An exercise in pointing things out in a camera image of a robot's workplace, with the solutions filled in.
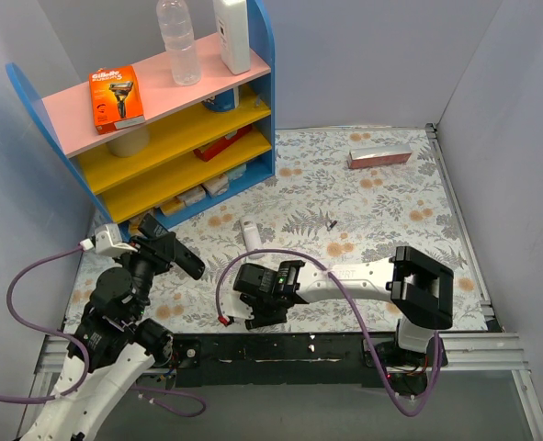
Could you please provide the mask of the black TV remote control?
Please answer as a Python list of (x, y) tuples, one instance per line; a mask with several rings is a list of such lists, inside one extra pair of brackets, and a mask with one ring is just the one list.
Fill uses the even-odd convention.
[(138, 253), (153, 264), (156, 275), (178, 266), (194, 280), (201, 279), (205, 271), (203, 261), (152, 214), (146, 214), (142, 218), (139, 231), (141, 236), (134, 240)]

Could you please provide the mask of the white remote control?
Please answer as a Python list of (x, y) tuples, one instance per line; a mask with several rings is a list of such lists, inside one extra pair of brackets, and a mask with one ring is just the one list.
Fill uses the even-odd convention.
[(246, 251), (260, 250), (262, 248), (262, 240), (256, 221), (251, 217), (242, 217), (240, 218), (240, 226)]

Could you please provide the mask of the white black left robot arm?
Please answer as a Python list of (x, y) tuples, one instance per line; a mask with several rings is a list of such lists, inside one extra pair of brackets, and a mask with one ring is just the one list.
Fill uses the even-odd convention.
[(173, 334), (144, 318), (155, 276), (176, 258), (176, 237), (134, 238), (104, 270), (86, 303), (62, 372), (25, 440), (91, 440), (116, 403), (150, 367), (173, 355)]

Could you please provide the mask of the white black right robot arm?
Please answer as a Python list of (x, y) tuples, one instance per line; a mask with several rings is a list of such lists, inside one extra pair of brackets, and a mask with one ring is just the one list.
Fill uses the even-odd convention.
[(424, 357), (435, 331), (453, 326), (454, 272), (411, 246), (399, 246), (392, 257), (370, 263), (322, 269), (308, 257), (283, 261), (272, 269), (241, 264), (233, 293), (221, 298), (221, 316), (242, 319), (247, 329), (287, 321), (288, 310), (343, 297), (383, 301), (402, 317), (396, 325), (394, 357), (413, 365)]

